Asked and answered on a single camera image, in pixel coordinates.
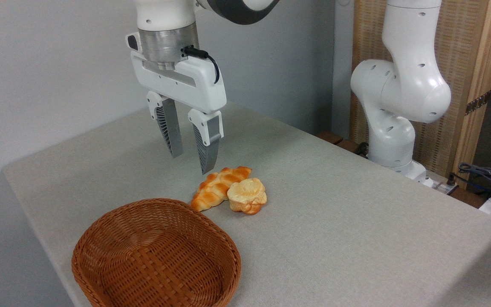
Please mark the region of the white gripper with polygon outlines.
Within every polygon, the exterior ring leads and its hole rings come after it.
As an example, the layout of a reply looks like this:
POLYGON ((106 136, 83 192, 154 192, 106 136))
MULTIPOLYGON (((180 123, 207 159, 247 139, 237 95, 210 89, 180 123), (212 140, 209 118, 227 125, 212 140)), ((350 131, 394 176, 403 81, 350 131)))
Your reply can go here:
POLYGON ((175 106, 175 101, 179 101, 193 108, 188 117, 194 129, 202 173, 208 173, 216 165, 219 142, 224 137, 222 113, 218 111, 227 103, 222 76, 216 77, 216 68, 210 60, 193 57, 177 62, 174 70, 160 70, 144 58, 138 32, 127 35, 127 45, 139 83, 151 90, 146 95, 150 114, 171 156, 183 154, 175 106))

